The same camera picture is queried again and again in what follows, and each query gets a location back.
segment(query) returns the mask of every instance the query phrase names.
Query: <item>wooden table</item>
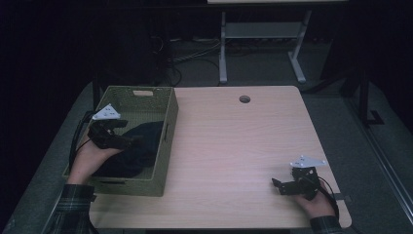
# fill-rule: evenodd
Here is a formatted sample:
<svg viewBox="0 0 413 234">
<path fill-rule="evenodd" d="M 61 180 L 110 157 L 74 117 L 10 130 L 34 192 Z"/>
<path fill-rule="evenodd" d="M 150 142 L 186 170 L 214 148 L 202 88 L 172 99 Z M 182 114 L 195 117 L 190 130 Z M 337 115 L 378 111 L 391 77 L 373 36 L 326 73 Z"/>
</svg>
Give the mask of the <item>wooden table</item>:
<svg viewBox="0 0 413 234">
<path fill-rule="evenodd" d="M 99 228 L 297 228 L 300 208 L 271 178 L 292 181 L 302 154 L 326 160 L 295 87 L 175 89 L 179 113 L 164 197 L 97 194 Z M 249 96 L 250 103 L 240 102 Z M 329 166 L 318 168 L 334 192 Z M 343 227 L 351 218 L 338 202 Z"/>
</svg>

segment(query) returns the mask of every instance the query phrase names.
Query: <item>sleeve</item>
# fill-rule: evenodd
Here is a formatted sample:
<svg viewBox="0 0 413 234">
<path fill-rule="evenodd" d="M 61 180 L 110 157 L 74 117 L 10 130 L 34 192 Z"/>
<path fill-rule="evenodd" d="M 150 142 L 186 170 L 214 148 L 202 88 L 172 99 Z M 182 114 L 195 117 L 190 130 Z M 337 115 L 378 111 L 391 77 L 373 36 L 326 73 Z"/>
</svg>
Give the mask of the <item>sleeve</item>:
<svg viewBox="0 0 413 234">
<path fill-rule="evenodd" d="M 89 232 L 89 209 L 94 195 L 94 188 L 87 185 L 65 184 L 53 217 L 49 233 Z"/>
<path fill-rule="evenodd" d="M 344 234 L 341 225 L 335 216 L 321 216 L 310 219 L 315 234 Z"/>
</svg>

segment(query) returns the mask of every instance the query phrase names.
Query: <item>table leg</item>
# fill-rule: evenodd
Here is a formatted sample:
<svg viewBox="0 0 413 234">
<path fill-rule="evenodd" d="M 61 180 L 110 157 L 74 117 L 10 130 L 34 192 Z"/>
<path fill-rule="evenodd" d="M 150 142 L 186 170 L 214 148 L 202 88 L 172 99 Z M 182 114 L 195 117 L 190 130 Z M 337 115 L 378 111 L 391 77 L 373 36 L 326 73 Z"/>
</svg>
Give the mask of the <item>table leg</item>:
<svg viewBox="0 0 413 234">
<path fill-rule="evenodd" d="M 307 25 L 310 21 L 311 12 L 311 10 L 306 12 L 303 22 L 301 23 L 300 31 L 298 33 L 297 45 L 295 46 L 292 52 L 288 52 L 288 58 L 291 61 L 291 65 L 294 69 L 295 76 L 297 77 L 297 80 L 300 83 L 305 83 L 306 78 L 303 74 L 303 71 L 301 70 L 301 66 L 300 63 L 298 63 L 297 57 L 298 53 L 300 52 L 301 45 L 303 44 L 304 36 L 306 35 Z"/>
<path fill-rule="evenodd" d="M 223 12 L 221 22 L 221 53 L 219 55 L 219 83 L 226 84 L 227 81 L 227 62 L 225 60 L 225 12 Z"/>
</svg>

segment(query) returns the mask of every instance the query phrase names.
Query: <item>person's right hand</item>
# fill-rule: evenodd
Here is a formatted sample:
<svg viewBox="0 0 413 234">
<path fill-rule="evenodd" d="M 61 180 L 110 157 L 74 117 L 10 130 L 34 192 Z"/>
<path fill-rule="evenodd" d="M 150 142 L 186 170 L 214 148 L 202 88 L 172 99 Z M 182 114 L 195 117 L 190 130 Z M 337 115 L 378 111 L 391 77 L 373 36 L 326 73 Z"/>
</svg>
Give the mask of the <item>person's right hand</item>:
<svg viewBox="0 0 413 234">
<path fill-rule="evenodd" d="M 321 187 L 326 190 L 323 181 L 320 181 L 320 184 Z M 320 191 L 311 201 L 305 199 L 303 195 L 294 195 L 292 197 L 295 202 L 303 208 L 309 219 L 319 216 L 335 216 L 334 209 L 331 207 L 328 199 Z"/>
</svg>

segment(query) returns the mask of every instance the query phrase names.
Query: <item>hole in table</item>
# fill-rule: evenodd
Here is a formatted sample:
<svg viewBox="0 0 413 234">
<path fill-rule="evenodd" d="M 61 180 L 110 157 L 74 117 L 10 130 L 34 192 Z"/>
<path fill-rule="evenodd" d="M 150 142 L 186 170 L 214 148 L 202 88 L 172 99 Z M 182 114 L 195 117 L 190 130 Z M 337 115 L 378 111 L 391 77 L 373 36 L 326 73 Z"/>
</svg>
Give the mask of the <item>hole in table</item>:
<svg viewBox="0 0 413 234">
<path fill-rule="evenodd" d="M 251 98 L 248 96 L 241 96 L 240 97 L 240 102 L 242 103 L 249 103 L 251 101 Z"/>
</svg>

